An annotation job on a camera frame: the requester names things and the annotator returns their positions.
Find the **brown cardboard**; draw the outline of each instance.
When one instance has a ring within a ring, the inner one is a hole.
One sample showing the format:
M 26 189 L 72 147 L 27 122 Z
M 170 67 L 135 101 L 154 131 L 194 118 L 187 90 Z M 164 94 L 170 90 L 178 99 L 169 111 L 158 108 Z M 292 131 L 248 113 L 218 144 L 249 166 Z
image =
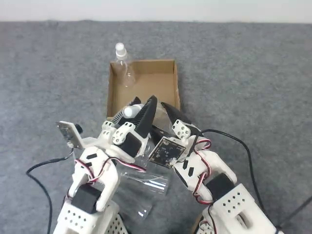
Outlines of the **brown cardboard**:
M 174 60 L 139 60 L 134 61 L 132 66 L 136 74 L 136 83 L 127 88 L 119 83 L 114 73 L 114 64 L 110 64 L 107 117 L 113 117 L 135 96 L 144 103 L 151 95 L 155 95 L 159 101 L 169 103 L 180 110 Z

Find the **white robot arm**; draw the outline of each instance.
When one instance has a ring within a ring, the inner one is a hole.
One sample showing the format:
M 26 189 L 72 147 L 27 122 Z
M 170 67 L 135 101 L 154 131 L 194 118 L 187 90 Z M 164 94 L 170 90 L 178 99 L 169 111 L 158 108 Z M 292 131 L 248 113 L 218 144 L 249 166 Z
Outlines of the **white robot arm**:
M 218 154 L 209 150 L 210 140 L 177 109 L 162 104 L 173 123 L 175 136 L 154 128 L 151 135 L 158 144 L 150 161 L 172 167 L 196 200 L 207 205 L 195 233 L 275 234 L 275 226 L 251 194 L 242 184 L 237 185 L 235 173 Z
M 138 104 L 135 98 L 129 106 Z M 118 214 L 119 207 L 111 198 L 119 185 L 119 175 L 113 160 L 144 172 L 134 164 L 142 155 L 152 127 L 157 99 L 148 99 L 134 118 L 124 118 L 121 112 L 112 121 L 105 121 L 98 138 L 82 139 L 81 127 L 60 121 L 58 128 L 70 147 L 84 149 L 75 159 L 73 183 L 68 190 L 58 216 L 54 234 L 126 234 Z

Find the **bottle cap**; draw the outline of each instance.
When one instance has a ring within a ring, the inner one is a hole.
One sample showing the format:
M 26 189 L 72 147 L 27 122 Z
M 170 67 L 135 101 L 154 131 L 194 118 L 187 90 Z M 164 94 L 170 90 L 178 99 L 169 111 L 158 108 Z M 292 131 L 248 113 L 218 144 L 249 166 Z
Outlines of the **bottle cap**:
M 123 43 L 117 43 L 116 46 L 116 57 L 120 60 L 127 58 L 127 50 Z
M 125 117 L 132 117 L 132 108 L 130 106 L 127 106 L 125 109 L 123 109 L 123 114 L 125 115 Z

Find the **black cable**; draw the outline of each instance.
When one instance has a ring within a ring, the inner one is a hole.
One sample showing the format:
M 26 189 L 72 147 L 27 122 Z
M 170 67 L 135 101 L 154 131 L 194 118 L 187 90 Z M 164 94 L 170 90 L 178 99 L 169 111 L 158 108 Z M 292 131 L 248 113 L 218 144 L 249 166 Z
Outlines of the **black cable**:
M 211 208 L 212 206 L 213 206 L 213 203 L 208 207 L 208 214 L 209 214 L 209 216 L 210 216 L 210 218 L 211 218 L 211 221 L 212 221 L 212 223 L 213 223 L 214 234 L 217 234 L 217 233 L 216 233 L 215 221 L 214 221 L 214 218 L 212 217 L 212 215 L 211 215 L 211 213 L 210 213 L 210 208 Z
M 289 222 L 293 217 L 295 217 L 299 212 L 301 212 L 307 205 L 309 205 L 309 203 L 312 201 L 312 196 L 310 196 L 305 202 L 302 203 L 302 205 L 300 205 L 297 209 L 295 209 L 293 212 L 290 213 L 290 215 L 288 215 L 286 218 L 284 218 L 276 227 L 276 233 L 277 234 L 279 232 L 280 229 L 282 229 L 282 226 Z
M 45 196 L 47 197 L 48 199 L 48 202 L 49 202 L 49 222 L 48 222 L 48 230 L 47 230 L 47 234 L 50 234 L 50 231 L 51 231 L 51 224 L 52 224 L 52 201 L 51 201 L 51 198 L 50 198 L 50 195 L 47 191 L 47 189 L 45 188 L 45 186 L 36 178 L 34 177 L 33 175 L 31 175 L 31 171 L 38 168 L 38 167 L 41 167 L 43 165 L 46 165 L 46 164 L 49 164 L 49 163 L 55 163 L 55 162 L 60 162 L 60 161 L 64 161 L 66 159 L 68 159 L 71 154 L 73 153 L 74 149 L 72 148 L 70 154 L 67 156 L 67 157 L 61 157 L 61 158 L 54 158 L 54 159 L 51 159 L 51 160 L 48 160 L 48 161 L 45 161 L 45 162 L 41 162 L 41 163 L 38 163 L 34 166 L 32 166 L 31 168 L 29 168 L 27 171 L 26 171 L 26 175 L 28 177 L 30 177 L 31 179 L 33 179 L 41 188 L 42 190 L 44 191 L 45 193 Z
M 255 181 L 255 177 L 254 177 L 254 168 L 253 168 L 253 162 L 252 162 L 252 156 L 251 156 L 251 153 L 250 153 L 250 150 L 248 148 L 248 146 L 245 144 L 244 141 L 228 134 L 228 133 L 225 133 L 225 132 L 222 132 L 222 131 L 219 131 L 219 130 L 215 130 L 215 129 L 205 129 L 199 133 L 196 134 L 196 137 L 194 139 L 194 142 L 189 150 L 189 153 L 187 154 L 186 157 L 189 157 L 190 154 L 194 151 L 195 149 L 195 146 L 196 146 L 196 142 L 197 142 L 197 139 L 199 137 L 200 134 L 203 134 L 203 133 L 207 133 L 207 132 L 212 132 L 212 133 L 218 133 L 218 134 L 221 134 L 223 136 L 226 136 L 226 137 L 229 137 L 237 142 L 239 142 L 240 144 L 242 144 L 245 148 L 245 150 L 247 151 L 247 155 L 248 155 L 248 162 L 249 162 L 249 169 L 250 169 L 250 176 L 252 178 L 252 183 L 253 183 L 253 188 L 254 188 L 254 191 L 255 191 L 255 194 L 257 196 L 257 199 L 258 199 L 258 202 L 259 202 L 259 206 L 261 208 L 261 210 L 264 212 L 264 214 L 269 218 L 265 208 L 264 208 L 264 205 L 263 205 L 263 202 L 262 202 L 262 199 L 261 199 L 261 196 L 260 196 L 260 193 L 259 193 L 259 190 L 258 190 L 258 186 L 257 186 L 257 183 Z

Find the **white wall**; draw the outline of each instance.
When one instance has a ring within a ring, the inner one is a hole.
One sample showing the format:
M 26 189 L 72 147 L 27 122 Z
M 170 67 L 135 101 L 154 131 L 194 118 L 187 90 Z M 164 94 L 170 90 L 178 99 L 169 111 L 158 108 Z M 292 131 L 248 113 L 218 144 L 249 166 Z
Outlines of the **white wall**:
M 0 21 L 312 23 L 312 0 L 0 0 Z

